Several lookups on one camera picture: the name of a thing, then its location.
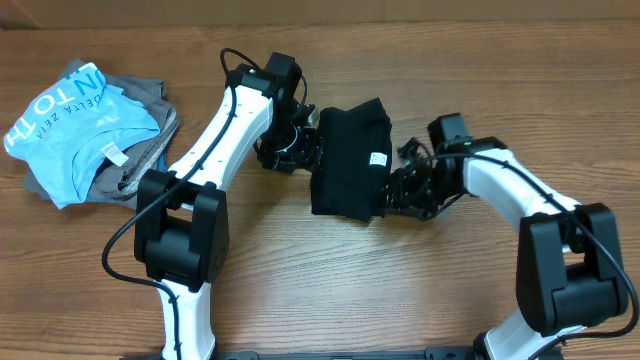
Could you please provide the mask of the black t-shirt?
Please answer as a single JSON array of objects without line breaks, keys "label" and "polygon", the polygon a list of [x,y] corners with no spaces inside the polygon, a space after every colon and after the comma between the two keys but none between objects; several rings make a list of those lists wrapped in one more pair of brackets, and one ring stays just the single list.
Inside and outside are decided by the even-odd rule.
[{"label": "black t-shirt", "polygon": [[320,112],[320,167],[311,177],[311,211],[362,222],[384,214],[392,164],[391,120],[380,99]]}]

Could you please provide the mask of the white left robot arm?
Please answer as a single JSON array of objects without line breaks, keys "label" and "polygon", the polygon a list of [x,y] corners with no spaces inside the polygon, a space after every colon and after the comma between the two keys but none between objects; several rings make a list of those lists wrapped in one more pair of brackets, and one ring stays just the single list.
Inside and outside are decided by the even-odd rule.
[{"label": "white left robot arm", "polygon": [[318,109],[294,97],[306,80],[278,52],[225,72],[222,103],[193,147],[166,171],[139,182],[134,257],[158,290],[164,316],[161,359],[212,359],[211,285],[228,254],[227,191],[249,151],[262,167],[314,171],[323,141]]}]

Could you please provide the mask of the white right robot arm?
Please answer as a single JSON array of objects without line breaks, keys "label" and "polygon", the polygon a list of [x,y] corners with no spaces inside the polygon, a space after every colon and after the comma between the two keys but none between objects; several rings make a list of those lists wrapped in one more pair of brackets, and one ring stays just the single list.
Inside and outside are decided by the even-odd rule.
[{"label": "white right robot arm", "polygon": [[429,146],[412,138],[385,188],[388,214],[432,220],[464,195],[490,205],[518,235],[516,310],[470,346],[431,347],[428,359],[560,359],[574,339],[611,339],[639,322],[616,218],[528,171],[495,137],[470,135],[463,117],[432,121]]}]

